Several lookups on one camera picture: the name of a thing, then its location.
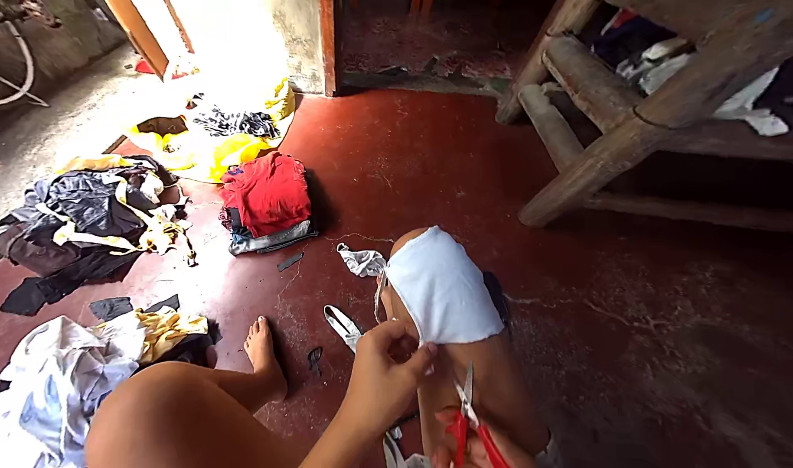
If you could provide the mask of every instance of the red shirt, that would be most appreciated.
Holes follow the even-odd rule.
[[[226,208],[237,208],[254,237],[292,228],[312,214],[304,164],[277,151],[223,174],[220,196]]]

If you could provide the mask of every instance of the leg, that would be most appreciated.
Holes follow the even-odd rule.
[[[394,244],[391,256],[410,239],[425,229],[417,229],[402,236]],[[382,289],[382,303],[388,318],[397,317],[413,324],[399,295],[388,284]],[[419,334],[414,326],[414,338]],[[419,388],[422,445],[430,455],[444,443],[444,427],[434,413],[447,406],[459,406],[453,379],[461,382],[469,362],[474,362],[474,405],[481,416],[491,420],[532,455],[544,450],[549,439],[545,425],[538,422],[534,399],[521,378],[521,371],[506,332],[483,341],[440,346],[440,369]]]
[[[287,394],[265,319],[250,328],[245,351],[254,374],[163,362],[123,382],[93,420],[88,466],[297,466],[253,417]]]

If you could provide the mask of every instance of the red floor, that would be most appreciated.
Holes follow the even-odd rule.
[[[461,95],[305,97],[281,150],[317,176],[321,237],[231,257],[215,188],[186,182],[200,265],[147,254],[123,282],[84,286],[35,317],[0,312],[0,370],[54,316],[92,325],[92,301],[179,293],[184,311],[221,324],[218,367],[247,371],[246,327],[268,315],[290,396],[258,417],[303,451],[338,408],[352,362],[321,307],[375,324],[375,280],[350,274],[336,244],[387,252],[439,224],[502,282],[525,377],[568,466],[793,466],[793,237],[591,211],[521,226],[516,210],[555,169],[532,127],[494,113],[493,100]],[[0,304],[25,276],[0,263]],[[307,369],[316,346],[323,378]],[[420,450],[416,421],[403,428],[406,452]],[[378,450],[362,465],[383,465]]]

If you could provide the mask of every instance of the folded clothes stack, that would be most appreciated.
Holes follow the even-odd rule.
[[[142,251],[194,252],[188,221],[176,218],[187,198],[163,204],[176,177],[150,156],[74,157],[59,174],[27,189],[24,205],[0,220],[0,253],[39,277],[26,278],[1,311],[35,315],[87,280],[113,276]]]
[[[223,175],[220,220],[232,234],[229,252],[266,253],[318,235],[304,164],[272,152]]]

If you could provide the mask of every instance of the scissors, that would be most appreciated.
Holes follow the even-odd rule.
[[[455,466],[463,466],[465,462],[465,444],[469,433],[469,423],[474,424],[474,430],[483,446],[486,449],[486,454],[489,456],[489,462],[494,468],[509,468],[509,465],[504,460],[503,455],[500,454],[495,441],[489,433],[489,428],[483,426],[480,420],[477,419],[477,414],[474,413],[474,407],[471,405],[472,390],[474,389],[474,361],[469,362],[469,371],[465,375],[465,388],[460,386],[457,380],[454,380],[454,387],[457,389],[457,395],[460,396],[460,412],[457,413],[457,418],[445,431],[452,434],[457,439],[457,457],[454,460]]]

